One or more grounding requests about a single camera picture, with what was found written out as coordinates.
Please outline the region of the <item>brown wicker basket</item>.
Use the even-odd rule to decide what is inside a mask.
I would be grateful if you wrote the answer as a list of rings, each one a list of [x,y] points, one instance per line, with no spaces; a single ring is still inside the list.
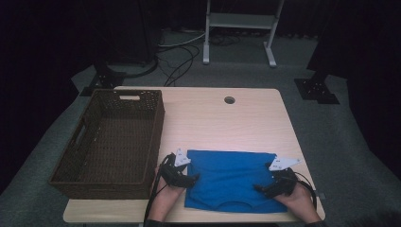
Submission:
[[[146,200],[165,118],[159,90],[93,91],[49,184],[73,200]]]

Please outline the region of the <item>black stand with flat feet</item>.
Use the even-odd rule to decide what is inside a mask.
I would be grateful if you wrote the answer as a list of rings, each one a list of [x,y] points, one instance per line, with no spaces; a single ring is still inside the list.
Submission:
[[[83,88],[80,96],[91,96],[95,89],[113,89],[120,86],[127,75],[124,72],[114,71],[105,61],[95,61],[94,68],[96,73],[90,84]]]

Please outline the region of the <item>person's right hand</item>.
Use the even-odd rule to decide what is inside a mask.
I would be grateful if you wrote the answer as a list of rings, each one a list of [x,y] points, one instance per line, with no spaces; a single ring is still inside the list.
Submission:
[[[295,185],[291,195],[278,195],[274,199],[284,204],[296,218],[305,224],[322,221],[313,205],[309,191],[299,183]]]

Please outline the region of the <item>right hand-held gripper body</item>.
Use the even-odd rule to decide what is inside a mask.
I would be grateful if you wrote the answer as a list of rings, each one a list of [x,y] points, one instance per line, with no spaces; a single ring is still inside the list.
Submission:
[[[269,191],[265,196],[272,199],[282,194],[290,195],[298,182],[292,167],[300,163],[300,159],[276,156],[270,164],[267,164],[271,173],[272,183],[267,186]]]

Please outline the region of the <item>white metal stand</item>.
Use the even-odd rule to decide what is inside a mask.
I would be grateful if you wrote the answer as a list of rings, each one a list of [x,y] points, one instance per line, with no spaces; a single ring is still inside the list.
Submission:
[[[285,4],[285,0],[278,0],[276,12],[273,15],[252,15],[252,14],[236,14],[236,13],[223,13],[213,12],[211,10],[212,0],[206,2],[205,12],[205,30],[204,42],[202,51],[202,62],[204,64],[210,63],[210,48],[209,38],[210,31],[214,27],[228,27],[228,28],[252,28],[264,29],[270,32],[269,38],[263,42],[264,49],[268,58],[269,66],[275,68],[277,66],[276,60],[272,53],[272,43],[276,33],[276,28],[280,20],[281,12]]]

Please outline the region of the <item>black stand with square base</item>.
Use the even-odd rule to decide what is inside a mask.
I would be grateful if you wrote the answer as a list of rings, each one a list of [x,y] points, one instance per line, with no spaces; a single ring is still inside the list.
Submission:
[[[319,104],[339,104],[335,94],[331,93],[325,84],[329,73],[320,66],[308,65],[308,70],[314,72],[309,79],[295,79],[294,82],[303,100],[316,100]]]

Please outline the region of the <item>person's left hand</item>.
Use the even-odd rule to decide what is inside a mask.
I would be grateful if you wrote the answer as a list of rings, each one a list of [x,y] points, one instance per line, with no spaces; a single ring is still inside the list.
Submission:
[[[156,187],[156,196],[148,211],[148,219],[164,222],[184,188],[168,185],[163,177],[155,178],[152,187]]]

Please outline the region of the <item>blue printed t-shirt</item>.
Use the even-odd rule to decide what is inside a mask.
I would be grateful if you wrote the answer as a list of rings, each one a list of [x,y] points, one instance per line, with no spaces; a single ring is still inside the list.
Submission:
[[[197,175],[195,185],[186,190],[184,206],[216,212],[286,213],[280,202],[254,189],[268,186],[273,178],[266,167],[275,154],[247,151],[189,150],[188,175]]]

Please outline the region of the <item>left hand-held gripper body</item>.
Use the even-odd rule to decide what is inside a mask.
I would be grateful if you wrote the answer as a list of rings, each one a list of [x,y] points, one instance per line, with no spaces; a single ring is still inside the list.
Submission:
[[[168,154],[162,161],[161,175],[168,185],[183,187],[182,182],[186,179],[183,171],[190,163],[191,160],[178,148],[175,153]]]

